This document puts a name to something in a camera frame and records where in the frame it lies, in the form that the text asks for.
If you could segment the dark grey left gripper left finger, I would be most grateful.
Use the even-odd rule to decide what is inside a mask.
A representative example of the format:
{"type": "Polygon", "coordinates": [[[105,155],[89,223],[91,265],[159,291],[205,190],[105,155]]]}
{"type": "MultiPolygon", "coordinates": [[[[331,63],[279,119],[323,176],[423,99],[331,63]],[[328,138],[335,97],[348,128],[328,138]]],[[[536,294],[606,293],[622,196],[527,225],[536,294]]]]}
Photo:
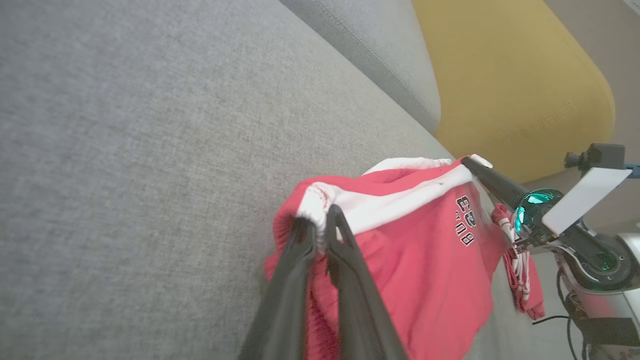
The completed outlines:
{"type": "Polygon", "coordinates": [[[240,360],[304,360],[307,281],[316,257],[317,228],[296,218],[253,323],[240,360]]]}

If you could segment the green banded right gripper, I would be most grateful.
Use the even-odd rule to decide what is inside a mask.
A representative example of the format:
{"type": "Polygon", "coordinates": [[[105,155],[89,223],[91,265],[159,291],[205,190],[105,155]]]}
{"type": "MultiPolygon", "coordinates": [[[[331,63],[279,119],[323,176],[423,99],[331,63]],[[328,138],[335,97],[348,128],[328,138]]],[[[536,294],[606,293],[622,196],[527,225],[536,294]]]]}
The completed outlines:
{"type": "Polygon", "coordinates": [[[562,192],[551,188],[528,191],[494,170],[493,164],[479,155],[463,157],[461,163],[490,194],[513,211],[515,249],[538,248],[556,239],[557,235],[543,224],[543,216],[560,202],[562,192]]]}

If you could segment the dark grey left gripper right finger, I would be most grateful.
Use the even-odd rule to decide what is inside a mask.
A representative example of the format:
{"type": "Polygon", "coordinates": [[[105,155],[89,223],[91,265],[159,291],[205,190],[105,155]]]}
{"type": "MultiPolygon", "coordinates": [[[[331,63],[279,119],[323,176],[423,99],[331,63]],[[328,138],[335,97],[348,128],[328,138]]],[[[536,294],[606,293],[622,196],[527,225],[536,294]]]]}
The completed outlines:
{"type": "Polygon", "coordinates": [[[397,333],[345,214],[327,212],[327,273],[338,292],[341,360],[407,360],[397,333]]]}

